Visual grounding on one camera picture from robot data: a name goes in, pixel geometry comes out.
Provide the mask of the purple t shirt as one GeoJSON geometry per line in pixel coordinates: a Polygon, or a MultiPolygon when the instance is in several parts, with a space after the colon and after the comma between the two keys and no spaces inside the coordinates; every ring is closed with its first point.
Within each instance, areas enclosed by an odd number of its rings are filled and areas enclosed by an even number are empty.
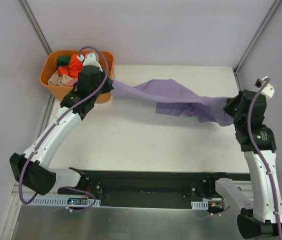
{"type": "Polygon", "coordinates": [[[173,79],[152,79],[136,86],[115,80],[113,85],[112,96],[153,101],[157,114],[195,117],[221,127],[233,124],[233,117],[223,110],[229,97],[199,96],[173,79]]]}

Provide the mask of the green t shirt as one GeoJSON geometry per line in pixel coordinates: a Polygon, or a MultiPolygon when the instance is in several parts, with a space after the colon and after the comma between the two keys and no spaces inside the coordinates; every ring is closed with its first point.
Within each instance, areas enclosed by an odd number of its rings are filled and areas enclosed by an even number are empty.
{"type": "Polygon", "coordinates": [[[56,68],[68,66],[71,61],[71,57],[68,55],[59,56],[56,59],[56,68]]]}

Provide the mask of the orange plastic bin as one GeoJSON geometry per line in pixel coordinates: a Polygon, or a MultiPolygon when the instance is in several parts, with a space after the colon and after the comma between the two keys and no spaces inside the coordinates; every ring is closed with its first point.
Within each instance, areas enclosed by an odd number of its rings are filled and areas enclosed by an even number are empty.
{"type": "Polygon", "coordinates": [[[51,53],[41,73],[41,84],[59,101],[67,95],[77,80],[82,64],[74,59],[78,50],[58,50],[51,53]]]}

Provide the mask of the aluminium frame post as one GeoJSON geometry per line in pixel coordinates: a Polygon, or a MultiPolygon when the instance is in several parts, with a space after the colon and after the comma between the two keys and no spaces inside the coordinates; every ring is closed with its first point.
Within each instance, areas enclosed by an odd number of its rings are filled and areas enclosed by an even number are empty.
{"type": "Polygon", "coordinates": [[[23,12],[25,13],[31,27],[33,28],[40,44],[42,45],[45,53],[47,55],[51,54],[52,53],[52,49],[39,25],[39,22],[37,21],[35,15],[34,15],[34,12],[33,10],[31,9],[29,3],[27,0],[18,0],[20,6],[22,7],[23,9],[23,12]]]}
{"type": "Polygon", "coordinates": [[[282,0],[274,0],[272,4],[270,5],[268,11],[266,12],[264,18],[262,19],[259,27],[257,28],[256,32],[254,33],[253,37],[251,38],[247,48],[243,52],[238,64],[236,67],[233,69],[233,73],[235,76],[238,75],[239,71],[243,67],[244,63],[248,59],[249,55],[252,53],[252,50],[262,37],[264,31],[272,21],[273,17],[275,16],[276,12],[279,10],[279,8],[282,5],[282,0]]]}

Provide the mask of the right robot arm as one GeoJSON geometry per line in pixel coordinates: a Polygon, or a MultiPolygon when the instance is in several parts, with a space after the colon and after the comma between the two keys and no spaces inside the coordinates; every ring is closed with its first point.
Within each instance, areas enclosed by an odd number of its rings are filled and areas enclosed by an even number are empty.
{"type": "Polygon", "coordinates": [[[274,134],[263,124],[266,97],[243,90],[230,99],[224,111],[233,117],[235,136],[248,165],[253,201],[227,177],[210,181],[206,192],[221,195],[236,210],[241,236],[248,239],[278,237],[282,239],[282,199],[276,175],[274,134]]]}

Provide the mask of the orange t shirt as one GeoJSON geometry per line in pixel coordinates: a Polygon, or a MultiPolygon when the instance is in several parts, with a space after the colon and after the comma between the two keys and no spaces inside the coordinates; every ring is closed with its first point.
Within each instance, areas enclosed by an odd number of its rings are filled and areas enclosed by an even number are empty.
{"type": "Polygon", "coordinates": [[[71,78],[75,79],[78,77],[79,72],[81,71],[83,65],[77,59],[78,54],[75,53],[71,56],[71,61],[67,66],[60,66],[58,69],[58,73],[60,75],[68,75],[71,78]]]}

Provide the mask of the right aluminium frame post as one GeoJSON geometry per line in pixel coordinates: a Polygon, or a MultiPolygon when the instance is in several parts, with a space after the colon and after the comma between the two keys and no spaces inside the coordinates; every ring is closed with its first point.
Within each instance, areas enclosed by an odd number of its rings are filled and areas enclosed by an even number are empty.
{"type": "Polygon", "coordinates": [[[270,5],[268,11],[266,12],[264,18],[262,19],[259,27],[257,28],[256,32],[254,33],[253,37],[251,38],[247,48],[243,52],[238,64],[236,67],[233,69],[233,73],[235,76],[238,75],[239,71],[243,67],[244,63],[248,59],[249,55],[252,53],[252,50],[262,37],[264,31],[272,21],[273,17],[275,16],[276,12],[279,10],[279,8],[282,5],[282,0],[274,0],[272,4],[270,5]]]}

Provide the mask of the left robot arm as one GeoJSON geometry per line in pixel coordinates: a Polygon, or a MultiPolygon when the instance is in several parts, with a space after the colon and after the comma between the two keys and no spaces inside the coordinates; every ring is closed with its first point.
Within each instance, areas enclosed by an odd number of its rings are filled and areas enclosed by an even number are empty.
{"type": "Polygon", "coordinates": [[[61,101],[52,124],[24,153],[14,153],[10,157],[11,168],[19,184],[42,196],[53,188],[69,187],[77,195],[86,190],[83,173],[72,167],[51,169],[50,163],[67,135],[93,109],[97,97],[112,90],[112,83],[100,67],[87,65],[82,68],[78,81],[61,101]]]}

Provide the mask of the left aluminium frame post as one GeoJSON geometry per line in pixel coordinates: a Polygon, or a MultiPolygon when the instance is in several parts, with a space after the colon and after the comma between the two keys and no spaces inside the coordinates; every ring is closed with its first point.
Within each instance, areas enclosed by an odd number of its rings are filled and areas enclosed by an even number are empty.
{"type": "Polygon", "coordinates": [[[39,25],[39,22],[37,21],[35,15],[34,15],[34,12],[33,10],[31,9],[29,3],[27,0],[18,0],[20,6],[22,7],[23,9],[23,12],[25,13],[31,27],[33,28],[40,44],[42,45],[45,53],[47,55],[51,54],[52,53],[52,49],[39,25]]]}

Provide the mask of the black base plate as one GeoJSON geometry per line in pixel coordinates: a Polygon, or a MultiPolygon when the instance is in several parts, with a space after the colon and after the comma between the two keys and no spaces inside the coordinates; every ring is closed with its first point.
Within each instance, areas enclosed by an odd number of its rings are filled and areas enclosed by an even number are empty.
{"type": "Polygon", "coordinates": [[[141,172],[85,170],[88,190],[103,207],[190,209],[192,202],[218,197],[214,183],[225,172],[141,172]]]}

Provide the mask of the pink t shirt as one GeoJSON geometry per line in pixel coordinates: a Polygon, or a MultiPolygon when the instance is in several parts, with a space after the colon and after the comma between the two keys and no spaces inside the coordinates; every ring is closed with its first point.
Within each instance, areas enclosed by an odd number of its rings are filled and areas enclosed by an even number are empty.
{"type": "Polygon", "coordinates": [[[78,79],[77,78],[73,78],[70,81],[68,81],[65,86],[66,87],[72,87],[75,83],[77,83],[78,79]]]}

